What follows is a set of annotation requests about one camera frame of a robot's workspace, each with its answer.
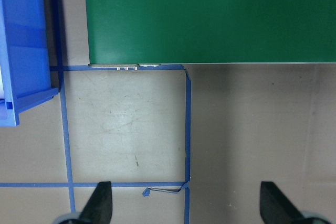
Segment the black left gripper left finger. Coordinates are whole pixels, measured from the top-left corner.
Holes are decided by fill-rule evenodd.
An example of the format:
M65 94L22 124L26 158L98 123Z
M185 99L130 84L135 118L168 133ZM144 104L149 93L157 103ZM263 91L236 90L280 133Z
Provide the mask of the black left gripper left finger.
M112 211L111 182L99 182L78 220L79 223L110 223Z

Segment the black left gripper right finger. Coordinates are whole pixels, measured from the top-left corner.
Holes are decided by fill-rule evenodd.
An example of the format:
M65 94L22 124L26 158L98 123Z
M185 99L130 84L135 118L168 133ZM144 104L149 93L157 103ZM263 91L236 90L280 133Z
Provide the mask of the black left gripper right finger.
M260 215L264 223L309 223L274 182L261 182Z

